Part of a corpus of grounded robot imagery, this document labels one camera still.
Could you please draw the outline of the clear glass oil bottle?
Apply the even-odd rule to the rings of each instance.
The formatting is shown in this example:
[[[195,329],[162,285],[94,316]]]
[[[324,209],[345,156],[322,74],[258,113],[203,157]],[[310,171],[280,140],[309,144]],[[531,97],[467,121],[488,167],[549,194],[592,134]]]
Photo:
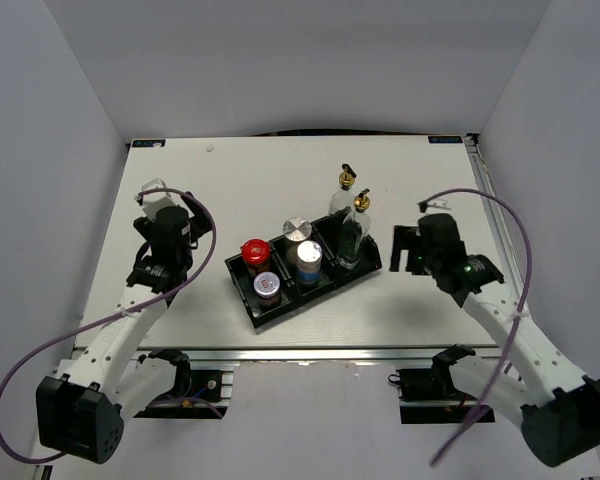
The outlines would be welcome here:
[[[347,270],[353,270],[359,263],[361,244],[370,230],[371,218],[367,213],[371,204],[369,192],[369,189],[364,189],[354,197],[351,210],[342,222],[336,259]]]

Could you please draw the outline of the glass bottle with brown residue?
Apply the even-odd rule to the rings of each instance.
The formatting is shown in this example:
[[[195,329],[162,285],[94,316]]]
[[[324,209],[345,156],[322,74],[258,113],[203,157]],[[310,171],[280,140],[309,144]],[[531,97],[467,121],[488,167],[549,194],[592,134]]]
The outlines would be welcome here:
[[[353,186],[356,181],[356,173],[352,167],[342,164],[342,172],[339,175],[338,190],[331,196],[328,207],[328,215],[334,220],[343,221],[351,210],[354,202]]]

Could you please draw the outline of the blue-label silver-lid jar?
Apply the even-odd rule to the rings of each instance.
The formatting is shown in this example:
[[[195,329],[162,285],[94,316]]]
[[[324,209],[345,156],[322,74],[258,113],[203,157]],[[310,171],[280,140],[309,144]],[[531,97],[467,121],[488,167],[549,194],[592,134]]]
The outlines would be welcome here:
[[[313,240],[306,240],[298,246],[296,275],[300,284],[310,286],[317,283],[322,257],[321,246]]]

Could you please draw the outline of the red-lid orange sauce jar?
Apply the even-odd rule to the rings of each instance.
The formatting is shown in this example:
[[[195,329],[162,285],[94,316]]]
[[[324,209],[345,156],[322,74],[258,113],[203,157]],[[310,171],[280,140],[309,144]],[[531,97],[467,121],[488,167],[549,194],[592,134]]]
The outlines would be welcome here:
[[[270,245],[262,239],[246,241],[241,247],[241,257],[251,278],[270,270]]]

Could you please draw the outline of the clear shaker with steel lid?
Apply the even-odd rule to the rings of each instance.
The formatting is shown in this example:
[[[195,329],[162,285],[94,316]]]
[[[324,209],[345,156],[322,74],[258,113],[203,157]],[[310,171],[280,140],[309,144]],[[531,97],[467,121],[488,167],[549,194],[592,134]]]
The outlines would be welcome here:
[[[282,226],[285,243],[285,257],[290,265],[296,266],[298,246],[311,239],[312,225],[304,217],[296,216],[287,219]]]

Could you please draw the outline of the spice jar with red label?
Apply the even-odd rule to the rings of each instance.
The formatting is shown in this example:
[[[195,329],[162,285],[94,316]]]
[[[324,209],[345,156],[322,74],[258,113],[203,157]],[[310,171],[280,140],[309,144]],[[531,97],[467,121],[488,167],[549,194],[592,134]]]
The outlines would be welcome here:
[[[253,281],[258,304],[265,309],[277,306],[281,301],[281,281],[273,272],[258,274]]]

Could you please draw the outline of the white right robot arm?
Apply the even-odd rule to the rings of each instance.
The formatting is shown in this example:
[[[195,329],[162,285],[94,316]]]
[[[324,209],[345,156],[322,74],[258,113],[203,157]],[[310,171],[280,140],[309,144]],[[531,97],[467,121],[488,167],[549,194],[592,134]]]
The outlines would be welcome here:
[[[519,376],[490,366],[477,352],[454,345],[435,355],[427,379],[402,385],[405,399],[467,395],[518,428],[534,456],[557,467],[600,446],[600,378],[566,358],[531,316],[519,311],[502,272],[470,254],[454,218],[430,214],[415,226],[395,226],[390,269],[406,269],[436,286],[489,334]]]

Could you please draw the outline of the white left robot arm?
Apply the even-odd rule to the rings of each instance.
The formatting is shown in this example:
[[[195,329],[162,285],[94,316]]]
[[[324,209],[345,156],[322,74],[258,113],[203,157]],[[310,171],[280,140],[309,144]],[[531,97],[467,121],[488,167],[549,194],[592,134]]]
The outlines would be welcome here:
[[[193,251],[206,233],[215,233],[209,211],[191,193],[182,202],[158,188],[161,199],[137,200],[143,216],[134,227],[144,243],[116,307],[95,338],[63,373],[47,376],[36,389],[39,441],[62,454],[103,464],[115,453],[125,424],[154,400],[179,399],[191,388],[189,358],[176,349],[158,349],[126,368],[151,327],[177,293],[200,274]]]

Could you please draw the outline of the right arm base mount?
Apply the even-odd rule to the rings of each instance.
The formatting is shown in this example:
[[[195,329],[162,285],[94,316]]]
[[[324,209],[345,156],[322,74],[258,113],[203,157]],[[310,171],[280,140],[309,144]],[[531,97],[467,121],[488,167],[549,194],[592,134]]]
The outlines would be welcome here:
[[[426,368],[402,368],[387,377],[398,390],[400,420],[403,425],[461,424],[476,403],[476,398],[458,390],[449,368],[476,352],[454,345],[432,358]]]

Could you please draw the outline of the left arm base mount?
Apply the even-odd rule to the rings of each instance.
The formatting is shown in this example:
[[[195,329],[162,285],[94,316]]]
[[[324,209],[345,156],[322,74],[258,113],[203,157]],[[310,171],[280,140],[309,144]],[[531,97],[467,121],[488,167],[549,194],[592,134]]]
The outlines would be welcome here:
[[[221,420],[227,413],[232,395],[233,371],[196,362],[185,367],[184,361],[188,360],[188,357],[178,350],[140,354],[133,360],[134,369],[138,370],[149,360],[157,360],[159,355],[170,357],[172,369],[176,371],[175,387],[157,396],[135,417]]]

